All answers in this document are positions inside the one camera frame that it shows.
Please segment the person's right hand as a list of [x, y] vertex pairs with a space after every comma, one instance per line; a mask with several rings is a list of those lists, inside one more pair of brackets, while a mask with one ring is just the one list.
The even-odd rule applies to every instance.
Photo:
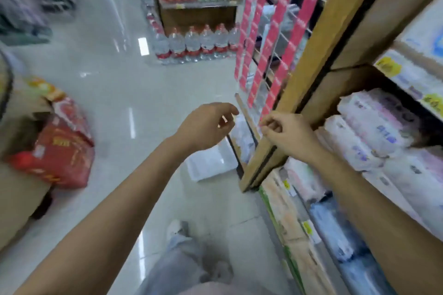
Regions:
[[284, 141], [271, 143], [286, 155], [303, 163], [319, 166], [327, 158], [328, 150], [319, 142], [317, 136], [300, 114], [286, 113]]

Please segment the person's left hand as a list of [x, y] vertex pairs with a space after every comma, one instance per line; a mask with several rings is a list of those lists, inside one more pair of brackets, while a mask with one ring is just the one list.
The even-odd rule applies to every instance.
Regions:
[[172, 136], [173, 141], [188, 155], [214, 147], [223, 139], [214, 137], [211, 118], [211, 103], [202, 104], [185, 118]]

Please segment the person's right forearm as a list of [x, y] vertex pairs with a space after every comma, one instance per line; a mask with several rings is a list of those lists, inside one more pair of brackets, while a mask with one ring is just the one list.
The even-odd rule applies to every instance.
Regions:
[[327, 150], [307, 163], [329, 184], [398, 295], [443, 295], [443, 242]]

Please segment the person's left forearm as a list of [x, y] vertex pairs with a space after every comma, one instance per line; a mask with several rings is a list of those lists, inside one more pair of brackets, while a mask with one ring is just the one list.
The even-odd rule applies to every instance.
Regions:
[[170, 178], [197, 150], [179, 133], [165, 139], [13, 295], [107, 295]]

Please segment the white tissue paper pack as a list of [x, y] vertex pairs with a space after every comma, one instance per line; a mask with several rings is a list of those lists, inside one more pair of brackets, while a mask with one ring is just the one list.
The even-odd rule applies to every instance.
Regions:
[[362, 175], [443, 242], [443, 146], [405, 149]]
[[396, 96], [380, 88], [342, 97], [337, 110], [379, 157], [393, 157], [428, 141], [421, 119]]
[[365, 144], [341, 115], [333, 115], [315, 131], [320, 142], [356, 171], [381, 168], [384, 159]]
[[280, 174], [289, 195], [297, 195], [306, 203], [318, 202], [328, 193], [319, 174], [294, 158], [288, 157]]

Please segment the wooden store shelf unit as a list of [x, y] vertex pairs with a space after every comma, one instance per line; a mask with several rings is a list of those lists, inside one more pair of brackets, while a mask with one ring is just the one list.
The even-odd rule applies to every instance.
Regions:
[[[326, 0], [275, 109], [300, 114], [317, 130], [329, 117], [341, 115], [337, 106], [342, 97], [380, 88], [421, 119], [428, 141], [410, 148], [443, 146], [443, 121], [419, 103], [427, 94], [443, 97], [443, 67], [394, 43], [432, 1]], [[390, 79], [374, 67], [383, 56], [402, 65], [398, 76]], [[241, 179], [242, 191], [270, 185], [276, 167], [288, 157], [266, 137], [258, 138], [258, 148]]]

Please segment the row of large water bottles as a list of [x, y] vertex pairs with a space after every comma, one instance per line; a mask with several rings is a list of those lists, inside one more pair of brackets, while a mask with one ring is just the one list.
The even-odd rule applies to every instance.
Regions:
[[238, 51], [239, 22], [218, 24], [215, 28], [208, 24], [200, 27], [191, 25], [185, 32], [173, 27], [166, 32], [154, 13], [147, 13], [146, 20], [148, 38], [145, 52], [152, 53], [163, 65], [233, 58]]

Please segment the rack with red price strips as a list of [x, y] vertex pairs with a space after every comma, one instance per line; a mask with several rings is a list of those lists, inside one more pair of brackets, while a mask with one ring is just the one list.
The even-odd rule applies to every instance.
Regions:
[[234, 77], [250, 126], [275, 109], [326, 0], [244, 0]]

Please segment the person's white shoe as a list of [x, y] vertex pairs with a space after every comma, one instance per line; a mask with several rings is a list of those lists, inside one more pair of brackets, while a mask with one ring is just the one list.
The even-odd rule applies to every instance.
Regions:
[[175, 219], [169, 224], [166, 230], [167, 241], [169, 242], [176, 236], [189, 236], [189, 223], [187, 221]]

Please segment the yellow price label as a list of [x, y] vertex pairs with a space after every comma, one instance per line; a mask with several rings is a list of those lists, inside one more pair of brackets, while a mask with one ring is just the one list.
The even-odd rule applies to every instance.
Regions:
[[398, 76], [402, 71], [402, 65], [389, 56], [379, 58], [374, 63], [374, 67], [390, 79]]
[[443, 97], [437, 93], [424, 95], [419, 103], [431, 112], [436, 118], [443, 121]]

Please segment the blue tissue paper pack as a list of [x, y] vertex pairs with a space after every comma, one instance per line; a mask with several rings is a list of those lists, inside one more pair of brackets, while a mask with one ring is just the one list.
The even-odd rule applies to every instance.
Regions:
[[312, 203], [309, 212], [353, 295], [397, 295], [334, 197]]

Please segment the person's grey trousers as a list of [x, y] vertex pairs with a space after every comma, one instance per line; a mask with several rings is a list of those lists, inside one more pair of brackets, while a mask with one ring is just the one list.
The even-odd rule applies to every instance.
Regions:
[[203, 265], [204, 253], [196, 239], [173, 234], [134, 295], [277, 295], [258, 282], [233, 276], [225, 262], [211, 274]]

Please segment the red packaged goods bag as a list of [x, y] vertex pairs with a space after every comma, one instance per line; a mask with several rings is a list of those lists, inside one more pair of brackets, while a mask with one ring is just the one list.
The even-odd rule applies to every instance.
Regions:
[[53, 113], [21, 118], [2, 159], [14, 169], [65, 189], [88, 185], [95, 158], [88, 122], [76, 102], [66, 96], [51, 102]]

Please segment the white and blue box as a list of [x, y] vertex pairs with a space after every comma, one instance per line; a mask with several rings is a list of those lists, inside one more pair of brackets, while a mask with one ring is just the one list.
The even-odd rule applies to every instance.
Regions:
[[443, 0], [429, 3], [394, 43], [443, 67]]

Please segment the orange packaged goods bag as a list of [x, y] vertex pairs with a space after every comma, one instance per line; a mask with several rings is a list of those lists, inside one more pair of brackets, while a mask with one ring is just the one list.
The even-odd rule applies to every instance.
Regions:
[[26, 78], [26, 83], [49, 102], [61, 101], [67, 96], [60, 88], [36, 76]]

